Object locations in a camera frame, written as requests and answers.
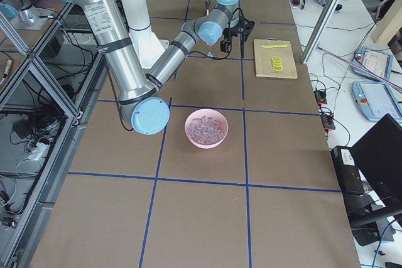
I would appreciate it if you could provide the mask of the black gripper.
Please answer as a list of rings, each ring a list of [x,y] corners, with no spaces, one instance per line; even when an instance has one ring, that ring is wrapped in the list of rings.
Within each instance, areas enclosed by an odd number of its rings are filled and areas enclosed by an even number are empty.
[[[223,31],[225,39],[220,42],[221,52],[230,52],[230,37],[237,37],[238,35],[240,35],[244,41],[247,41],[249,35],[254,28],[254,25],[254,21],[250,21],[248,19],[239,19],[235,26],[231,28],[226,28]]]

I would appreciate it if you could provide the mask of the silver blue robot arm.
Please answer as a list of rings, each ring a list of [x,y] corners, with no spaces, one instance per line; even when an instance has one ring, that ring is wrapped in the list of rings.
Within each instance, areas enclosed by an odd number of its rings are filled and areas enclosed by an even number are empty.
[[[119,87],[122,123],[144,135],[160,132],[170,110],[158,92],[199,41],[220,42],[231,51],[232,38],[247,38],[254,23],[244,17],[239,0],[216,0],[206,16],[183,24],[163,46],[151,29],[146,0],[62,0],[80,6]]]

